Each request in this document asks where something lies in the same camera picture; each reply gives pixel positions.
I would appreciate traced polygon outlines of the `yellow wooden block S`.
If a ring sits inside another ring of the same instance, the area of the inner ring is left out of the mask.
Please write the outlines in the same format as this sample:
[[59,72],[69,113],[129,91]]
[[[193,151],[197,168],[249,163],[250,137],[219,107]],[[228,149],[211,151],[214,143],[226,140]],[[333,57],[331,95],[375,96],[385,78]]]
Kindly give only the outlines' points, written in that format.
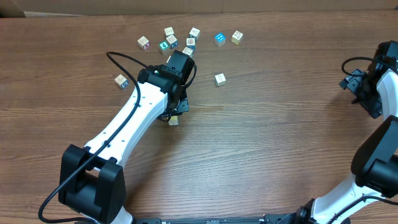
[[176,126],[179,125],[179,119],[178,116],[171,116],[169,121],[168,121],[170,126]]

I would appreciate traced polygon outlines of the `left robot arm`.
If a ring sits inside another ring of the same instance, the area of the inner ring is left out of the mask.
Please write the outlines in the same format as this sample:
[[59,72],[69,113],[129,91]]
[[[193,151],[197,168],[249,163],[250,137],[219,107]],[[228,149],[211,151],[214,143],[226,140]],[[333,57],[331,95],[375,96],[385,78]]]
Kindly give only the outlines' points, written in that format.
[[58,201],[80,214],[74,223],[132,223],[124,208],[124,167],[136,144],[158,118],[186,112],[186,89],[196,65],[148,66],[120,112],[84,147],[69,145],[62,156]]

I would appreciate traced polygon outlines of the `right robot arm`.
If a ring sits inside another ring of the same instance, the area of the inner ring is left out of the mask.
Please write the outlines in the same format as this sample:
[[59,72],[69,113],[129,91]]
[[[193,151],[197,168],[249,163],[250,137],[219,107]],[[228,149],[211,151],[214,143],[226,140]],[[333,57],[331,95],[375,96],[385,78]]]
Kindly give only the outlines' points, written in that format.
[[367,58],[367,70],[347,72],[342,89],[382,124],[359,147],[351,163],[351,173],[333,190],[310,200],[278,223],[349,223],[350,216],[373,202],[394,205],[397,195],[397,42],[378,45],[374,57]]

